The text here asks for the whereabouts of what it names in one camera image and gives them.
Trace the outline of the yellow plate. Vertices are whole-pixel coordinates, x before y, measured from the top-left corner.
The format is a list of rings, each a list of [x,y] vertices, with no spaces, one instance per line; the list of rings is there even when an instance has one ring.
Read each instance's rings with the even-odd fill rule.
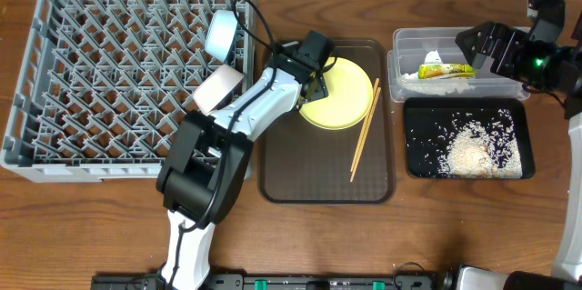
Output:
[[[302,105],[299,114],[312,125],[341,130],[358,124],[368,113],[374,87],[365,70],[346,58],[329,58],[323,73],[328,96]]]

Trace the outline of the wooden chopstick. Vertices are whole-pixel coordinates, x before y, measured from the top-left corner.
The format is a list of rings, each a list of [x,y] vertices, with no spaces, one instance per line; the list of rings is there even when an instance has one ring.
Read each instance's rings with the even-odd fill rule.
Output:
[[[355,165],[354,172],[353,172],[353,174],[351,173],[351,176],[350,176],[350,182],[351,183],[354,182],[354,179],[356,177],[356,171],[357,171],[357,168],[359,166],[359,162],[360,162],[361,156],[362,156],[363,151],[364,151],[365,143],[366,143],[366,140],[367,140],[367,135],[369,133],[369,128],[371,126],[374,113],[376,111],[376,106],[377,106],[377,103],[378,103],[380,94],[381,94],[381,88],[378,87],[378,89],[376,90],[376,93],[375,93],[374,102],[372,103],[373,105],[372,105],[371,114],[369,116],[369,120],[367,122],[366,129],[365,129],[365,132],[364,132],[363,142],[362,142],[361,147],[360,147],[361,148],[361,152],[360,152],[358,158],[356,159],[356,165]]]
[[[361,148],[360,147],[361,147],[361,144],[363,142],[364,132],[365,132],[365,129],[366,129],[367,122],[369,120],[369,116],[371,114],[372,105],[373,105],[372,103],[374,102],[374,97],[375,97],[376,90],[378,89],[378,85],[379,85],[379,78],[376,78],[376,80],[374,82],[374,85],[373,85],[372,101],[371,101],[371,104],[369,106],[369,109],[368,109],[368,111],[367,111],[367,113],[365,115],[365,118],[364,118],[364,121],[363,121],[361,130],[360,130],[360,134],[359,134],[359,137],[358,137],[358,141],[357,141],[357,144],[356,144],[356,151],[354,153],[354,157],[353,157],[353,160],[352,160],[352,164],[350,166],[350,173],[352,173],[352,174],[353,174],[354,169],[355,169],[356,159],[358,158],[358,156],[359,156],[359,154],[361,152]]]

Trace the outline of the green snack wrapper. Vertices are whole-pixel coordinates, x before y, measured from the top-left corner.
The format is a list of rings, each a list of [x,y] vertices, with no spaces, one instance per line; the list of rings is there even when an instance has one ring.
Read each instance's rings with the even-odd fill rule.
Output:
[[[476,70],[462,64],[424,64],[418,69],[419,79],[474,77]]]

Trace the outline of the rice food waste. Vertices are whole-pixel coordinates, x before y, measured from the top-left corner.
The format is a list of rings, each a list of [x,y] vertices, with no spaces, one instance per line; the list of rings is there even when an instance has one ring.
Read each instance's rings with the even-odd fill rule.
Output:
[[[506,108],[424,109],[406,129],[406,162],[417,177],[506,178],[523,176],[515,119]]]

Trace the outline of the white bowl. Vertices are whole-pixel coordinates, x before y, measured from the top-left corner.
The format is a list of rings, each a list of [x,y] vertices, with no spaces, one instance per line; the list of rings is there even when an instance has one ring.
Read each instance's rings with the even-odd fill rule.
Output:
[[[243,79],[244,75],[235,68],[220,65],[193,93],[198,110],[208,115]]]

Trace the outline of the light blue bowl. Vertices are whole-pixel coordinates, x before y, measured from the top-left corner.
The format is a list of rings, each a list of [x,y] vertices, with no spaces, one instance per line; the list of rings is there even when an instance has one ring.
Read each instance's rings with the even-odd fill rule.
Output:
[[[236,37],[238,22],[230,10],[217,10],[210,21],[205,51],[220,62],[226,62]]]

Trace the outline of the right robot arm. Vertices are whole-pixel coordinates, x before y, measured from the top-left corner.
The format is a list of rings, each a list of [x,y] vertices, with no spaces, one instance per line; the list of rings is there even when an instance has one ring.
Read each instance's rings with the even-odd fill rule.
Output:
[[[527,91],[566,96],[571,167],[564,231],[551,276],[567,285],[581,285],[581,40],[556,44],[558,31],[528,32],[495,22],[461,31],[455,43],[467,62],[478,69],[492,60],[491,72],[518,81]]]

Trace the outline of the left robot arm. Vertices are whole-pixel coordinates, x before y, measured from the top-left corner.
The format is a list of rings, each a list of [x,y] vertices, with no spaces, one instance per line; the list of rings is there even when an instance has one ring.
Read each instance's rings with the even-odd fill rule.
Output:
[[[277,55],[230,104],[186,115],[156,180],[171,228],[159,288],[204,283],[213,234],[238,198],[256,139],[303,98],[325,98],[323,75],[335,62],[329,55]]]

